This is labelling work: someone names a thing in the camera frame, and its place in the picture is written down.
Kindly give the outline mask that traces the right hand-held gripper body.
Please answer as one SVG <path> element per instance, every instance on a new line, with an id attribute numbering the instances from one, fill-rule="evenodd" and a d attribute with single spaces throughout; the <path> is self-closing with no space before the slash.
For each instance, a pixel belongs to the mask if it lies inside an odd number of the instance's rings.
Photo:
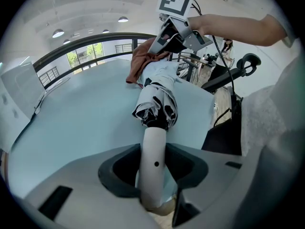
<path id="1" fill-rule="evenodd" d="M 158 0 L 156 5 L 156 12 L 159 13 L 159 19 L 165 22 L 169 18 L 178 19 L 179 21 L 188 21 L 188 13 L 191 8 L 193 0 Z"/>

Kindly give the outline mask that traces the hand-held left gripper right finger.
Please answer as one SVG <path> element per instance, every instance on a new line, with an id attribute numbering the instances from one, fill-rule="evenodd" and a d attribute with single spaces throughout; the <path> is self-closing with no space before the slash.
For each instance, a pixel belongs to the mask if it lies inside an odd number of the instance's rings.
<path id="1" fill-rule="evenodd" d="M 246 157 L 167 144 L 165 162 L 178 186 L 175 229 L 241 229 L 241 205 L 257 166 Z"/>

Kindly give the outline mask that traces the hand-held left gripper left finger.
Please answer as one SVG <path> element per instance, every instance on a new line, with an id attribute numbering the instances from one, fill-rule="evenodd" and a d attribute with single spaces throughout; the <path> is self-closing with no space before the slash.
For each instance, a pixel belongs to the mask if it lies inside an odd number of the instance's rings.
<path id="1" fill-rule="evenodd" d="M 42 229 L 153 229 L 135 187 L 141 147 L 74 160 L 38 184 L 23 207 Z"/>

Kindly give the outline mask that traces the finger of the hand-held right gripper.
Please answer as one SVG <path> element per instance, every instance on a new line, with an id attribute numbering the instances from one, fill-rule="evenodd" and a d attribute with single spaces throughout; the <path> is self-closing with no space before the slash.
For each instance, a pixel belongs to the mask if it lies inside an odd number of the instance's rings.
<path id="1" fill-rule="evenodd" d="M 193 30 L 192 34 L 185 37 L 183 46 L 191 50 L 201 50 L 204 47 L 213 44 L 213 41 L 201 34 L 197 30 Z"/>
<path id="2" fill-rule="evenodd" d="M 192 34 L 188 22 L 182 22 L 178 19 L 169 18 L 165 22 L 158 36 L 150 46 L 148 53 L 159 54 L 162 52 L 179 53 L 186 49 L 183 46 L 185 37 Z"/>

